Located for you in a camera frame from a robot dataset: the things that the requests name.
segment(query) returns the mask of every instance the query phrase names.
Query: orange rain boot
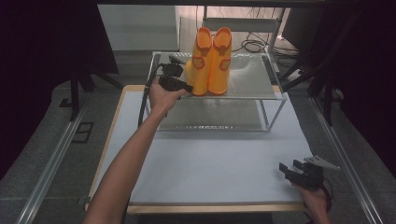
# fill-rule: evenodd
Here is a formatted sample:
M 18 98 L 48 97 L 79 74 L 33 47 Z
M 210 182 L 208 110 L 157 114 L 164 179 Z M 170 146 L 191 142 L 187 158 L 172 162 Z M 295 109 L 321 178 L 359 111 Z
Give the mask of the orange rain boot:
M 192 48 L 192 58 L 187 61 L 185 73 L 187 84 L 192 86 L 192 94 L 204 95 L 207 92 L 207 77 L 212 56 L 212 37 L 209 29 L 201 27 Z
M 210 65 L 207 88 L 210 92 L 221 95 L 227 91 L 231 63 L 231 30 L 222 27 L 213 39 L 212 63 Z

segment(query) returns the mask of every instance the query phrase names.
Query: human arm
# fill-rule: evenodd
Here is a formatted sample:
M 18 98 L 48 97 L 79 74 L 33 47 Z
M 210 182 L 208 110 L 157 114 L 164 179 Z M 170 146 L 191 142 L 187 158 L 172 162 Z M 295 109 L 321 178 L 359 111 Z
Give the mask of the human arm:
M 154 134 L 166 113 L 186 91 L 166 91 L 154 80 L 150 87 L 151 113 L 121 148 L 106 170 L 83 223 L 120 223 L 139 177 Z
M 330 218 L 327 214 L 326 195 L 322 189 L 311 191 L 300 186 L 292 184 L 300 191 L 301 196 L 308 208 L 308 215 L 312 218 L 315 224 L 331 224 Z

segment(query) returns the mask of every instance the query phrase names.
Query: table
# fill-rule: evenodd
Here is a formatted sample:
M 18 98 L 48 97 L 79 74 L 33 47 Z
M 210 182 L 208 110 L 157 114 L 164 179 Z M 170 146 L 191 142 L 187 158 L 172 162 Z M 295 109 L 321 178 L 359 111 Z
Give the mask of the table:
M 142 90 L 122 92 L 90 197 L 137 127 Z M 158 131 L 128 213 L 301 211 L 300 194 L 277 169 L 310 156 L 290 101 L 270 133 Z

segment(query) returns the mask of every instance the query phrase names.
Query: hand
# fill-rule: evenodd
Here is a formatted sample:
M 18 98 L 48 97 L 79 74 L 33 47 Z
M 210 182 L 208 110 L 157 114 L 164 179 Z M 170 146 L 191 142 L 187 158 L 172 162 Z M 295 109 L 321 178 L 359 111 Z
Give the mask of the hand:
M 148 96 L 151 105 L 151 113 L 160 113 L 164 117 L 175 105 L 176 100 L 186 93 L 184 89 L 179 91 L 167 91 L 158 83 L 158 78 L 155 78 L 151 84 Z
M 327 215 L 327 201 L 326 194 L 322 189 L 316 191 L 310 191 L 304 189 L 298 185 L 291 183 L 297 190 L 300 191 L 301 196 L 308 208 L 308 215 L 316 223 L 330 223 L 330 219 Z

